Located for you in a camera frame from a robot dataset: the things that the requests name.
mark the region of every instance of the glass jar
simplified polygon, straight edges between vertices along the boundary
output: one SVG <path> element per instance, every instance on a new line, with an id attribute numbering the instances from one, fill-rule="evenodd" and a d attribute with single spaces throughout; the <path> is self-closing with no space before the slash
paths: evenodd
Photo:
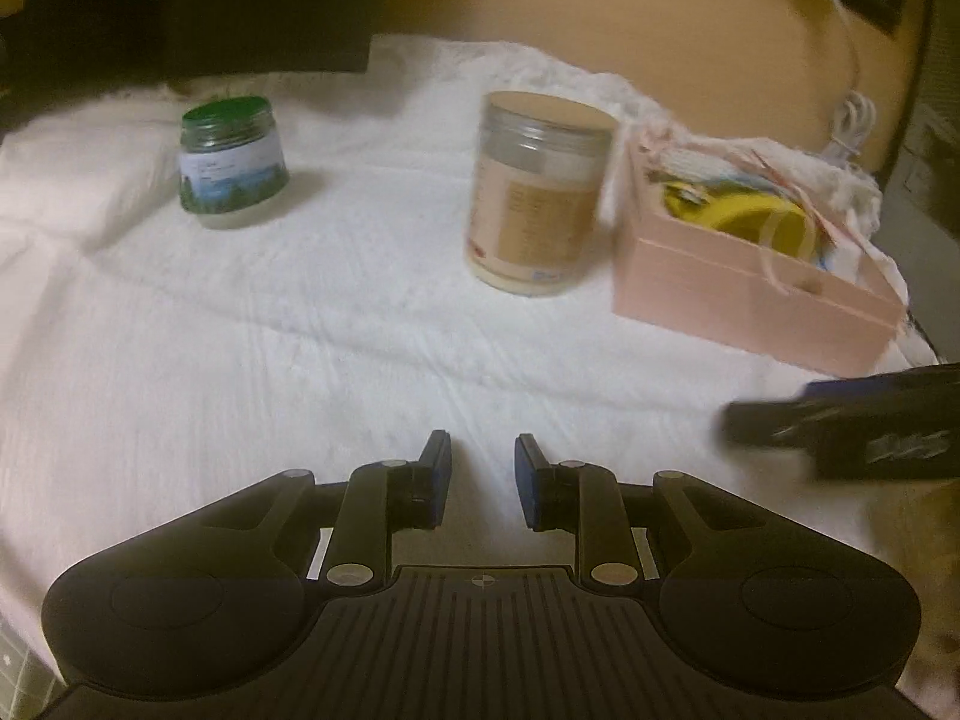
<path id="1" fill-rule="evenodd" d="M 270 103 L 200 105 L 181 122 L 181 205 L 208 226 L 249 223 L 290 180 Z"/>
<path id="2" fill-rule="evenodd" d="M 487 96 L 467 233 L 479 278 L 521 295 L 557 293 L 577 278 L 616 124 L 550 95 Z"/>

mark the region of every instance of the white cloth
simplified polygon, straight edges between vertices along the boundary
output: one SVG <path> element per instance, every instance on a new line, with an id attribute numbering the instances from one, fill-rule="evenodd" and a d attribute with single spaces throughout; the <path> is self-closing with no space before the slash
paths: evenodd
<path id="1" fill-rule="evenodd" d="M 179 208 L 191 103 L 169 92 L 44 116 L 0 148 L 0 608 L 47 661 L 40 602 L 77 560 L 280 469 L 332 482 L 414 458 L 438 427 L 455 442 L 445 523 L 398 536 L 398 562 L 570 559 L 571 538 L 523 526 L 521 432 L 554 460 L 635 483 L 683 469 L 871 547 L 865 488 L 816 487 L 795 459 L 712 438 L 731 399 L 789 396 L 812 374 L 616 317 L 600 256 L 558 298 L 464 266 L 483 93 L 666 115 L 623 79 L 515 45 L 389 37 L 366 76 L 231 84 L 270 97 L 293 174 L 255 227 L 209 231 Z M 869 182 L 765 148 L 822 172 L 869 229 Z M 896 349 L 884 363 L 905 365 Z"/>

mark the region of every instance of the wooden surface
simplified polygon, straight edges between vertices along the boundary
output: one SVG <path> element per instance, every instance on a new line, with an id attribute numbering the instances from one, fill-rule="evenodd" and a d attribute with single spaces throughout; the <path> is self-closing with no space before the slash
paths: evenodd
<path id="1" fill-rule="evenodd" d="M 0 15 L 21 4 L 0 0 Z M 880 108 L 863 160 L 871 169 L 904 103 L 922 11 L 923 0 L 907 0 L 892 37 L 853 16 L 863 88 Z M 626 76 L 700 132 L 812 151 L 850 82 L 827 0 L 386 0 L 380 29 L 527 43 Z"/>

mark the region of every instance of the open box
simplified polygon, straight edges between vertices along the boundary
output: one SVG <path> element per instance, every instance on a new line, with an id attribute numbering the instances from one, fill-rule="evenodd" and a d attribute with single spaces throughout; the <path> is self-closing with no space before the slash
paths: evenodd
<path id="1" fill-rule="evenodd" d="M 622 317 L 846 377 L 872 372 L 904 321 L 904 303 L 865 254 L 853 284 L 672 217 L 637 148 L 619 160 L 614 191 L 613 311 Z M 824 216 L 846 228 L 837 214 Z"/>

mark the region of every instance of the jar with brown lid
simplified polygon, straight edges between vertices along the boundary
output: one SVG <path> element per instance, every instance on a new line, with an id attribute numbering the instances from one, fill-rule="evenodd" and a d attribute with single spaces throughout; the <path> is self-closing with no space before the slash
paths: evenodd
<path id="1" fill-rule="evenodd" d="M 615 131 L 616 119 L 572 100 L 487 96 L 467 233 L 479 278 L 521 295 L 576 279 Z"/>

